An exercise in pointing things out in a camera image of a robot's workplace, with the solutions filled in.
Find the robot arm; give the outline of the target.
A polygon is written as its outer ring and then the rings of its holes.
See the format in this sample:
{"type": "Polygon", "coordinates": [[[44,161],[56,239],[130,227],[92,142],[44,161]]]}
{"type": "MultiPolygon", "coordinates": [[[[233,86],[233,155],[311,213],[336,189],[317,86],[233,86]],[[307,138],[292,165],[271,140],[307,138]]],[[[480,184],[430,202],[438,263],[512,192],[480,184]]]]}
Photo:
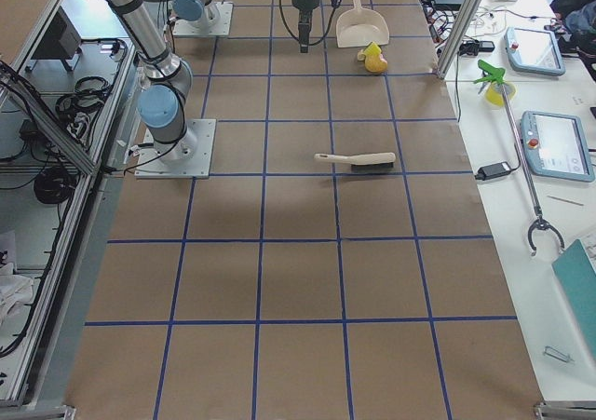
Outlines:
{"type": "Polygon", "coordinates": [[[153,137],[156,159],[165,163],[192,157],[198,137],[185,119],[185,101],[192,87],[192,70],[167,46],[152,23],[143,0],[104,0],[139,51],[149,88],[137,109],[153,137]]]}

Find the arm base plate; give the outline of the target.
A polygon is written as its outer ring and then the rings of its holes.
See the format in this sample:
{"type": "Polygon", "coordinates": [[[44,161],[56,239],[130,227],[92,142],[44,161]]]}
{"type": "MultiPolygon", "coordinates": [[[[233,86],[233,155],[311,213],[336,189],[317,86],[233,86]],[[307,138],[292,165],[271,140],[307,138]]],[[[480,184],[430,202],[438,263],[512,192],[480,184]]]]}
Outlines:
{"type": "Polygon", "coordinates": [[[186,134],[164,156],[169,146],[155,143],[149,129],[145,130],[144,142],[153,143],[140,152],[141,166],[134,169],[139,179],[208,179],[216,132],[215,119],[187,119],[186,134]]]}
{"type": "Polygon", "coordinates": [[[227,37],[231,29],[232,2],[178,0],[173,3],[176,15],[173,35],[179,38],[227,37]]]}

